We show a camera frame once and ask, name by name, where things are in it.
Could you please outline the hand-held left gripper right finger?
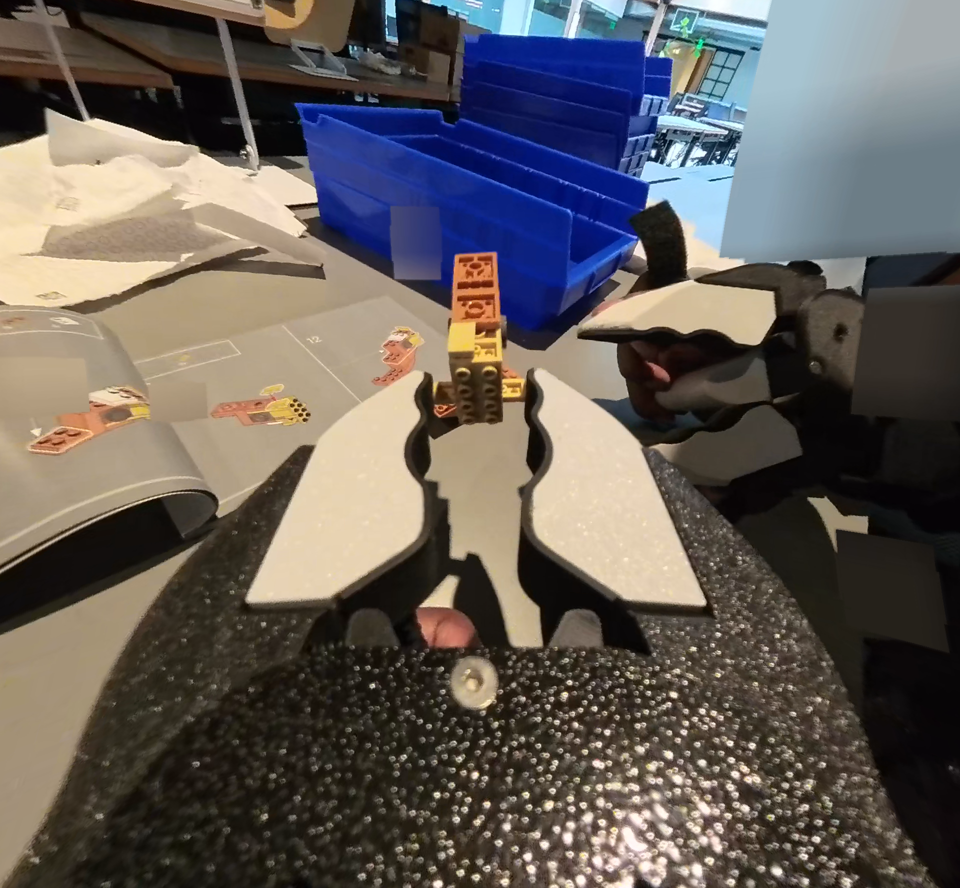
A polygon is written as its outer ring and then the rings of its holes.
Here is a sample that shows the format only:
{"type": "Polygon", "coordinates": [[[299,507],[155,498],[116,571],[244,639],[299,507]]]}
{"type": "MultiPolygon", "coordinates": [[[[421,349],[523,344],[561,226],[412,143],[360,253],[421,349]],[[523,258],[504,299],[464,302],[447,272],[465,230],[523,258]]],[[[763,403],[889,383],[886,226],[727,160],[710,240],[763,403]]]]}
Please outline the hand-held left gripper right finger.
{"type": "Polygon", "coordinates": [[[544,368],[530,369],[525,387],[524,541],[608,602],[704,613],[709,600],[641,442],[544,368]]]}

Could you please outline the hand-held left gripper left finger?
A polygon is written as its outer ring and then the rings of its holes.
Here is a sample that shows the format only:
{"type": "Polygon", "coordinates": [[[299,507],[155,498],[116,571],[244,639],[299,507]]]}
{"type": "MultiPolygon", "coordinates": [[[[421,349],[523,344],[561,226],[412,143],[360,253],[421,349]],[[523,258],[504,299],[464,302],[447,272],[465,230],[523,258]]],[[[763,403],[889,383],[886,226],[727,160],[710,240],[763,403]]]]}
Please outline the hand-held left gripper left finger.
{"type": "Polygon", "coordinates": [[[413,613],[438,584],[433,379],[413,370],[318,439],[246,593],[253,610],[413,613]]]}

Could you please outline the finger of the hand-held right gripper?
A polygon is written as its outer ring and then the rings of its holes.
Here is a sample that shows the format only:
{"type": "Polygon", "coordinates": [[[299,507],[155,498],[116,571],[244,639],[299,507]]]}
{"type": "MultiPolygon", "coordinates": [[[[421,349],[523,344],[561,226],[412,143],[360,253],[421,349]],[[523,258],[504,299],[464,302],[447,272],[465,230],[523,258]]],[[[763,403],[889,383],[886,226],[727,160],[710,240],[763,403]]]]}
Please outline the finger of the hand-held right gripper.
{"type": "Polygon", "coordinates": [[[725,410],[710,424],[649,449],[675,467],[774,467],[805,452],[794,424],[771,402],[725,410]]]}
{"type": "Polygon", "coordinates": [[[577,337],[738,356],[757,349],[776,319],[773,291],[685,280],[619,298],[587,316],[577,337]]]}

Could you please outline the tan and orange brick assembly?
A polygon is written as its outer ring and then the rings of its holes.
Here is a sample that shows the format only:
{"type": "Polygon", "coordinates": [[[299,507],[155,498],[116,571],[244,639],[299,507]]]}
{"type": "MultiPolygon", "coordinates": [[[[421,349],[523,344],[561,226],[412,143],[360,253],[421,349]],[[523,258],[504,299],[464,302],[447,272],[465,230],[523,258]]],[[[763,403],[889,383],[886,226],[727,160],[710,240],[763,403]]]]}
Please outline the tan and orange brick assembly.
{"type": "Polygon", "coordinates": [[[447,332],[449,378],[434,382],[434,414],[462,426],[501,423],[504,405],[525,397],[525,381],[507,366],[506,349],[497,255],[457,254],[447,332]]]}

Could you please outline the long blue plastic bin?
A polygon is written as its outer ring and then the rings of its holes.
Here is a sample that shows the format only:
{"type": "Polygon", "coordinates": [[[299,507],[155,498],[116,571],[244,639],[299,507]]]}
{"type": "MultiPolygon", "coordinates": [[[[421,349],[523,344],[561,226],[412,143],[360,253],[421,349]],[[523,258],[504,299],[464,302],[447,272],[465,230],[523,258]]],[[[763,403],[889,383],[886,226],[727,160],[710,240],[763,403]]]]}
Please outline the long blue plastic bin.
{"type": "Polygon", "coordinates": [[[298,107],[322,221],[383,257],[393,210],[436,210],[443,284],[453,258],[497,256],[502,310],[539,330],[632,256],[641,178],[436,110],[298,107]]]}

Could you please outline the grey desk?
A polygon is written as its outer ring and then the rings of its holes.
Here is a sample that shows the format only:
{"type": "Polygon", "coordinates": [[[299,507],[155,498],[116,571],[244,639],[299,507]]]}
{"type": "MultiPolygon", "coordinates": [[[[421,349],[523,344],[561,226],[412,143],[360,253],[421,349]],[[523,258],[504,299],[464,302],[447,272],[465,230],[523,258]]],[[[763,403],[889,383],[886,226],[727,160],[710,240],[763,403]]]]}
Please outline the grey desk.
{"type": "MultiPolygon", "coordinates": [[[[117,298],[76,309],[102,320],[134,360],[262,330],[388,297],[432,330],[449,317],[450,291],[438,283],[395,282],[388,263],[299,210],[327,253],[323,270],[270,255],[239,255],[169,274],[117,298]]],[[[447,572],[428,604],[463,609],[487,647],[534,646],[541,614],[516,564],[520,488],[528,475],[522,417],[498,426],[436,431],[430,478],[449,502],[447,572]]],[[[891,770],[892,793],[918,837],[922,857],[946,862],[958,848],[958,678],[956,654],[907,642],[864,639],[842,606],[829,533],[853,530],[866,509],[838,494],[830,502],[789,497],[749,515],[740,527],[809,613],[838,665],[870,744],[891,770]]],[[[2,626],[2,875],[12,870],[68,773],[99,690],[162,584],[197,546],[162,560],[144,557],[115,576],[83,577],[50,608],[2,626]]]]}

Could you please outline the person's right hand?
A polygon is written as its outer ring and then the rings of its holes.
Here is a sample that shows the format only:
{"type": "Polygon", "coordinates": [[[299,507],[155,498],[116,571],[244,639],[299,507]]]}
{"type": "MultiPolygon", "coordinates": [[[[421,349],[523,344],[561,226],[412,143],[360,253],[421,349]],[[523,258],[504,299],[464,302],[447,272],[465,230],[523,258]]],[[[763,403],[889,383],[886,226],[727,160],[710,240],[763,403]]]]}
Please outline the person's right hand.
{"type": "Polygon", "coordinates": [[[634,413],[650,423],[672,422],[676,415],[657,400],[673,384],[670,347],[640,340],[619,343],[617,366],[634,413]]]}

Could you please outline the stack of blue storage bins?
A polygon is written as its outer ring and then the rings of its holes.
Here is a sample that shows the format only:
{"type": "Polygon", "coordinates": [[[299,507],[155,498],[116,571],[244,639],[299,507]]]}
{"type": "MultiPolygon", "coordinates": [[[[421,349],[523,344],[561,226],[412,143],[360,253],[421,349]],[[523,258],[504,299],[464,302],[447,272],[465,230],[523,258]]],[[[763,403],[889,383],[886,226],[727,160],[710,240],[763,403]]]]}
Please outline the stack of blue storage bins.
{"type": "Polygon", "coordinates": [[[643,41],[484,32],[464,43],[460,116],[640,177],[672,94],[643,41]]]}

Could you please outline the grey building instruction booklet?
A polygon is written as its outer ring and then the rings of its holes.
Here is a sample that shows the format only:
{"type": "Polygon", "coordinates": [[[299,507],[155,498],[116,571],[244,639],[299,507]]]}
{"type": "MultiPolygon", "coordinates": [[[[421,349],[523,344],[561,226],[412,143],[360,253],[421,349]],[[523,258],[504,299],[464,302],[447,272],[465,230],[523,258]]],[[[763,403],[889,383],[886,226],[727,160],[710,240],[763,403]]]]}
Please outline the grey building instruction booklet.
{"type": "Polygon", "coordinates": [[[174,534],[231,512],[440,335],[381,296],[133,360],[99,318],[2,306],[2,570],[157,502],[174,534]]]}

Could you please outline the white crumpled plastic bag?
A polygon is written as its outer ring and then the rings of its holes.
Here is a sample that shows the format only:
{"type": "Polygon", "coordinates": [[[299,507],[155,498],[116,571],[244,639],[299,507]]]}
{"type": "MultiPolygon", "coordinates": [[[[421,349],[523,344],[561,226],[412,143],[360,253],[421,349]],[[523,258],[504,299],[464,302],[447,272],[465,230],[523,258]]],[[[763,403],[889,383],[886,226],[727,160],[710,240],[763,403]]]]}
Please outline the white crumpled plastic bag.
{"type": "Polygon", "coordinates": [[[247,250],[323,265],[293,211],[316,194],[279,167],[50,110],[45,128],[1,149],[5,305],[97,302],[247,250]]]}

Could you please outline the black monitor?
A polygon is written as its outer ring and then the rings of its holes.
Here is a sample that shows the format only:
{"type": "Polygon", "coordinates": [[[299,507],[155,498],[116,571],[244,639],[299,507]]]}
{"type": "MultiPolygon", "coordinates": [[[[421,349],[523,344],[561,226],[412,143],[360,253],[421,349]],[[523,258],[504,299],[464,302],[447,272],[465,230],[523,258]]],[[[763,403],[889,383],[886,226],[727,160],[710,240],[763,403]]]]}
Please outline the black monitor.
{"type": "Polygon", "coordinates": [[[387,43],[386,0],[354,0],[347,43],[380,51],[387,43]]]}

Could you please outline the long wooden table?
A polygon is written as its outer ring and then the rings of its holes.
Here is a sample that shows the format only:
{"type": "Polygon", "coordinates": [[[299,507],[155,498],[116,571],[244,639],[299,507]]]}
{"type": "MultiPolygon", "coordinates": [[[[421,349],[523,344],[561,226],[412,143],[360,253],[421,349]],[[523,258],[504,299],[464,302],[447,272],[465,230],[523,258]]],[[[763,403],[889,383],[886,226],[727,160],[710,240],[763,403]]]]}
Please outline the long wooden table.
{"type": "MultiPolygon", "coordinates": [[[[53,28],[78,83],[171,91],[186,76],[228,77],[216,35],[97,13],[82,13],[79,21],[78,28],[53,28]]],[[[233,51],[244,83],[284,87],[304,97],[364,94],[431,105],[459,99],[457,89],[445,83],[381,75],[356,64],[350,68],[354,80],[312,76],[294,69],[293,53],[281,46],[236,39],[233,51]]],[[[66,80],[42,21],[2,18],[2,76],[66,80]]]]}

